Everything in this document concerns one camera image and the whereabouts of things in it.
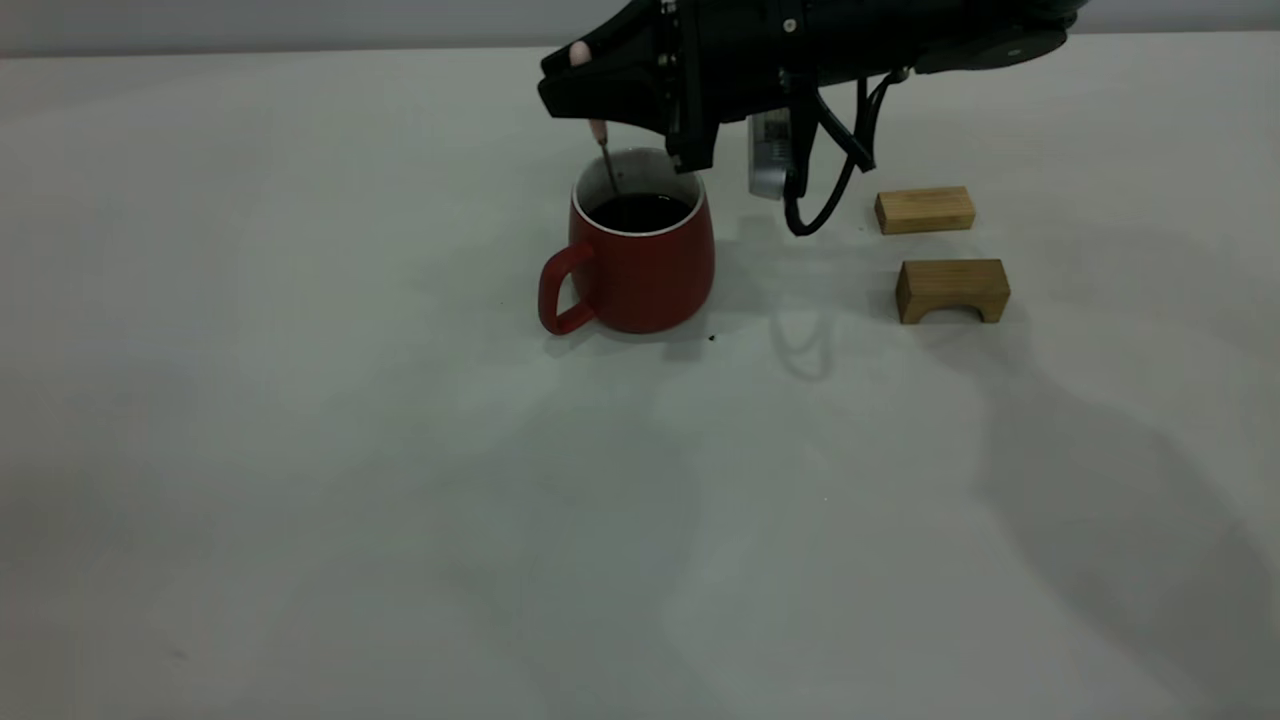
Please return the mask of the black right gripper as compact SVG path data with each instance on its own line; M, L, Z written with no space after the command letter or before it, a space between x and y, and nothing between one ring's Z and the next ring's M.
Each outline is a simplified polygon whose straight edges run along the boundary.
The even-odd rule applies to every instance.
M904 79L908 42L879 1L667 1L667 97L653 73L599 60L657 28L662 1L627 1L545 56L538 92L550 117L666 135L681 172L710 167L723 124L786 111L788 170L805 172L818 129L863 172L876 167L884 91ZM584 44L590 61L571 65Z

